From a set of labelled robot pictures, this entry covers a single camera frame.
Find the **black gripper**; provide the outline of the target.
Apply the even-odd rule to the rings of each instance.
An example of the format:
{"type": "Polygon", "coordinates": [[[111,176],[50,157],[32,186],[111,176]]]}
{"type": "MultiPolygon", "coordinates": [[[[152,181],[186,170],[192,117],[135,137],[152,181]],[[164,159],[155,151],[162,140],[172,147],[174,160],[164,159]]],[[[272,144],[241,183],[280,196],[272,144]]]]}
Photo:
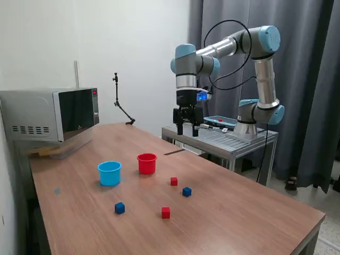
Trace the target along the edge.
{"type": "Polygon", "coordinates": [[[197,92],[195,90],[178,90],[176,104],[173,109],[173,123],[176,124],[177,134],[183,134],[183,123],[192,122],[192,136],[199,135],[199,127],[204,123],[202,107],[196,107],[197,92]]]}

